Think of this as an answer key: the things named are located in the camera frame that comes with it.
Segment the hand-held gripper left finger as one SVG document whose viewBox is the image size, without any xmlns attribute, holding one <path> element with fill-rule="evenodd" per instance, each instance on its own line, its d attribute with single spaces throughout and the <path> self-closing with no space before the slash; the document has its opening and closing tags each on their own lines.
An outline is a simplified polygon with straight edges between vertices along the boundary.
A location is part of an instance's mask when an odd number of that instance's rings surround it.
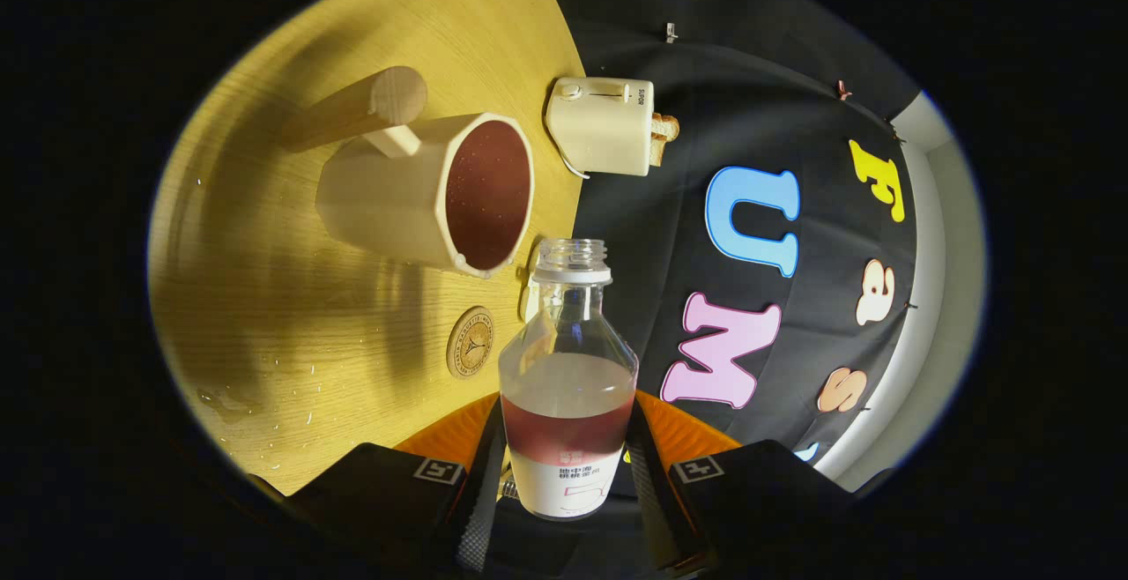
<svg viewBox="0 0 1128 580">
<path fill-rule="evenodd" d="M 497 394 L 393 448 L 358 443 L 299 487 L 257 484 L 287 512 L 399 575 L 484 575 L 506 448 Z"/>
</svg>

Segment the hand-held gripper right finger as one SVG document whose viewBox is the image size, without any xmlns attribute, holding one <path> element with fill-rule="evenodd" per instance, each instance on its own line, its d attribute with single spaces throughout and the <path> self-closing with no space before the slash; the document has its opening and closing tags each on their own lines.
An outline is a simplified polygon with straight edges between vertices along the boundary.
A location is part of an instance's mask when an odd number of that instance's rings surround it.
<svg viewBox="0 0 1128 580">
<path fill-rule="evenodd" d="M 738 443 L 663 399 L 636 392 L 626 449 L 659 575 L 861 575 L 857 491 L 777 441 Z"/>
</svg>

